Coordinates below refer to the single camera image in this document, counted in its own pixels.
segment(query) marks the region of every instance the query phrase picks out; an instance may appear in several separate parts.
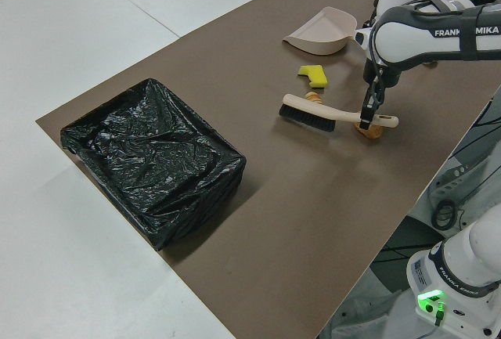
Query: black bristles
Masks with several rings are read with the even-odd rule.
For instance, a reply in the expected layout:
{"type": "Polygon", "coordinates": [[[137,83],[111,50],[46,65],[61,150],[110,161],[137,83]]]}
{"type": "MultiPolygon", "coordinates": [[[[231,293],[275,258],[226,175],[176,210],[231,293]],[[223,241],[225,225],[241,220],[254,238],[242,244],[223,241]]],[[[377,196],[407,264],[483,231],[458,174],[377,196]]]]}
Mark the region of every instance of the black bristles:
{"type": "Polygon", "coordinates": [[[309,114],[308,112],[304,112],[302,110],[297,110],[296,108],[286,106],[285,104],[283,104],[280,108],[279,115],[325,132],[333,132],[334,127],[336,126],[335,120],[327,120],[326,118],[309,114]]]}

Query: brown table surface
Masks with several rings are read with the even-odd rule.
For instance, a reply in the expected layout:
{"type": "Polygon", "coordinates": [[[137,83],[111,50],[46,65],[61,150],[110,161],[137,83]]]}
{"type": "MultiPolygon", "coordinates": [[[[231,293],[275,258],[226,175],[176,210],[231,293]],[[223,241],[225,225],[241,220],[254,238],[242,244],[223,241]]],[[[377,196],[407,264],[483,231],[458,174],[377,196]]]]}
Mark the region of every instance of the brown table surface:
{"type": "Polygon", "coordinates": [[[161,252],[238,339],[314,338],[499,84],[497,62],[405,72],[380,110],[401,124],[378,141],[347,123],[324,133],[279,118],[284,94],[306,93],[306,64],[324,66],[326,104],[359,110],[356,45],[319,57],[282,38],[324,6],[361,25],[372,2],[254,0],[38,121],[59,143],[64,125],[156,78],[247,157],[225,212],[161,252]]]}

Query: green light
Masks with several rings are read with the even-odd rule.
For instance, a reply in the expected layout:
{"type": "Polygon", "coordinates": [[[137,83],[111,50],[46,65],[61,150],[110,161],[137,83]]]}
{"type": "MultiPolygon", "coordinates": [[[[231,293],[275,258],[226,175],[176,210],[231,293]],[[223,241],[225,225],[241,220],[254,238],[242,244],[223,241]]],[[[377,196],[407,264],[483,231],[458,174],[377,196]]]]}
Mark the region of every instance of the green light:
{"type": "Polygon", "coordinates": [[[417,299],[418,300],[427,300],[428,298],[439,298],[444,294],[442,290],[431,290],[430,292],[427,292],[425,294],[418,294],[417,299]]]}

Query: plastic sheet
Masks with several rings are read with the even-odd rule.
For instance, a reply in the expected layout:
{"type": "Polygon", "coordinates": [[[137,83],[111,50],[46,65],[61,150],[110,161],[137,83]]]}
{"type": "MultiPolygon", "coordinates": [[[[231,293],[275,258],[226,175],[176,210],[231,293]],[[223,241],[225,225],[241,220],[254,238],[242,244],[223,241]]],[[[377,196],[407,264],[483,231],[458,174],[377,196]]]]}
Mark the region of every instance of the plastic sheet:
{"type": "Polygon", "coordinates": [[[143,81],[61,130],[115,207],[156,250],[200,227],[246,159],[160,82],[143,81]]]}

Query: beige dustpan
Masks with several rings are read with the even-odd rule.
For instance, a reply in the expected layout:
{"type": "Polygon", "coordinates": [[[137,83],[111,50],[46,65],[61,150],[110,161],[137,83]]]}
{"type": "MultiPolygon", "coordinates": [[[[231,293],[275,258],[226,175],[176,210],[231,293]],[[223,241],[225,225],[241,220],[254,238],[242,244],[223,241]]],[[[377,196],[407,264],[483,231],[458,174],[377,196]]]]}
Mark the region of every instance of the beige dustpan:
{"type": "Polygon", "coordinates": [[[326,7],[283,40],[313,55],[331,55],[353,39],[357,20],[352,14],[326,7]]]}

